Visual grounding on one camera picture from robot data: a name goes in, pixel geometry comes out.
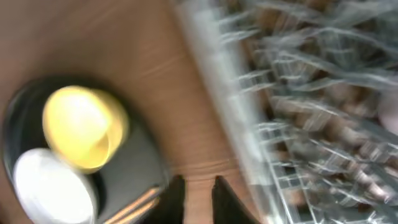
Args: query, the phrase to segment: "wire rack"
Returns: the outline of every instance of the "wire rack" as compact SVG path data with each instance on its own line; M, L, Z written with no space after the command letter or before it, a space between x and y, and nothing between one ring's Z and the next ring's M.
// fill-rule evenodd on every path
M398 87L397 1L176 8L263 223L398 223L398 137L375 119Z

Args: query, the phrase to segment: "dish rack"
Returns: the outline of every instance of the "dish rack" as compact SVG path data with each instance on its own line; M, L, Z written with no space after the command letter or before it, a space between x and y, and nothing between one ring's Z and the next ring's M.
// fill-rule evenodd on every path
M261 222L398 223L398 1L175 5Z

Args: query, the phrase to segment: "round black tray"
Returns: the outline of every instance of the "round black tray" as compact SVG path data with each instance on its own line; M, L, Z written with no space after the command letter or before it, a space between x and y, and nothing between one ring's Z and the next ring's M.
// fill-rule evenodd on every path
M98 80L79 76L56 76L34 80L12 98L3 123L3 160L11 183L18 157L36 147L48 147L42 129L47 98L68 85L107 91L118 98L131 119L131 132L113 158L98 172L89 175L99 194L98 221L103 223L135 201L147 189L164 188L170 172L142 118L115 91Z

